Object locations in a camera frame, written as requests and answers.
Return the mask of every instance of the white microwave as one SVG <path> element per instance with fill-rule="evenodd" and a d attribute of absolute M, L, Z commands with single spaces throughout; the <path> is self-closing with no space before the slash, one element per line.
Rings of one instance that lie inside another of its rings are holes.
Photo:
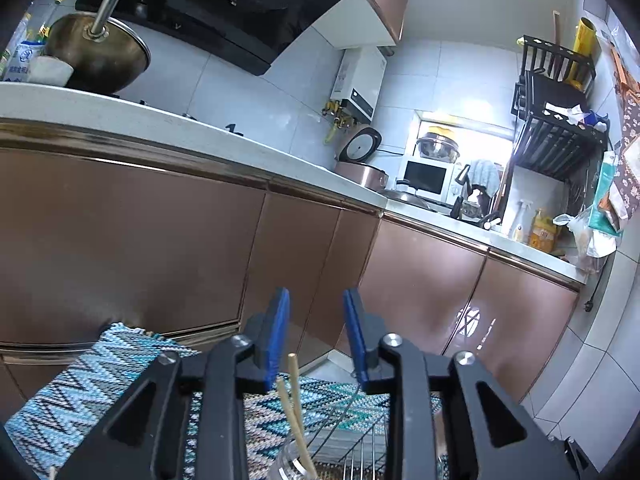
<path fill-rule="evenodd" d="M 398 181 L 408 180 L 416 195 L 441 203 L 452 203 L 449 187 L 456 165 L 422 156 L 405 155 L 400 163 Z"/>

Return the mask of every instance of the white countertop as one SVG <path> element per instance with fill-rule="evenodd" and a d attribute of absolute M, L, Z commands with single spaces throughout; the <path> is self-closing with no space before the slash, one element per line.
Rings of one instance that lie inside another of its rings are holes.
<path fill-rule="evenodd" d="M 391 213 L 459 234 L 545 267 L 579 283 L 575 266 L 529 246 L 447 216 L 388 200 L 332 171 L 215 126 L 156 108 L 87 92 L 26 83 L 0 82 L 0 118 L 60 124 L 203 153 L 326 189 Z"/>

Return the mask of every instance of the silver screw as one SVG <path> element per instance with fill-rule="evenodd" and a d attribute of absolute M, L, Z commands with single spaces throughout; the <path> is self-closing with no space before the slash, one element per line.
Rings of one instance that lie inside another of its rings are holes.
<path fill-rule="evenodd" d="M 388 346 L 400 346 L 402 344 L 402 338 L 398 334 L 389 333 L 383 336 L 382 342 Z"/>
<path fill-rule="evenodd" d="M 178 360 L 178 355 L 175 352 L 162 352 L 158 356 L 158 361 L 162 365 L 172 365 Z"/>
<path fill-rule="evenodd" d="M 251 344 L 251 340 L 242 334 L 237 334 L 231 336 L 231 344 L 236 348 L 242 348 L 244 346 L 249 346 Z"/>
<path fill-rule="evenodd" d="M 463 366 L 472 365 L 476 361 L 476 356 L 465 350 L 456 354 L 456 361 Z"/>

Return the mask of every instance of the chopstick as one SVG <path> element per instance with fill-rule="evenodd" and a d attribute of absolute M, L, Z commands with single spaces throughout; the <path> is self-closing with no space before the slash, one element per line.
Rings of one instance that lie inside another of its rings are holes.
<path fill-rule="evenodd" d="M 302 433 L 303 430 L 298 425 L 298 420 L 293 412 L 291 403 L 289 402 L 289 394 L 287 393 L 287 389 L 285 388 L 284 381 L 281 377 L 276 379 L 276 390 L 278 391 L 280 403 L 282 404 L 282 409 L 284 410 L 284 414 L 291 427 L 293 437 L 296 439 L 296 446 L 298 447 L 298 452 L 300 454 L 300 463 L 313 478 L 318 478 L 318 472 L 311 460 L 309 450 L 306 448 L 305 437 Z"/>
<path fill-rule="evenodd" d="M 302 433 L 305 432 L 305 420 L 302 417 L 302 401 L 300 400 L 300 368 L 298 368 L 298 356 L 289 354 L 289 382 L 291 383 L 291 401 L 293 412 L 298 420 Z"/>

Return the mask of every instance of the white cup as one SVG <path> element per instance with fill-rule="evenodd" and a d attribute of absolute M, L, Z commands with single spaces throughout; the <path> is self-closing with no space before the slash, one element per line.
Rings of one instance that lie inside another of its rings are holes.
<path fill-rule="evenodd" d="M 27 83 L 64 86 L 71 78 L 74 68 L 52 56 L 38 56 L 29 63 Z"/>

